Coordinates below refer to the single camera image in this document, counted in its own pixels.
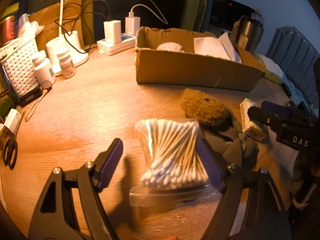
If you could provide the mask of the gloved right hand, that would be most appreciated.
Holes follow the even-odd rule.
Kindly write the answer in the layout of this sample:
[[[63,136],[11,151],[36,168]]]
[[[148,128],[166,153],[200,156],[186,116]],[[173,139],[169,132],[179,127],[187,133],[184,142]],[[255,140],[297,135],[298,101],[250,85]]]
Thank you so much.
[[[292,204],[300,210],[312,201],[319,187],[319,159],[299,152],[293,167],[290,192]]]

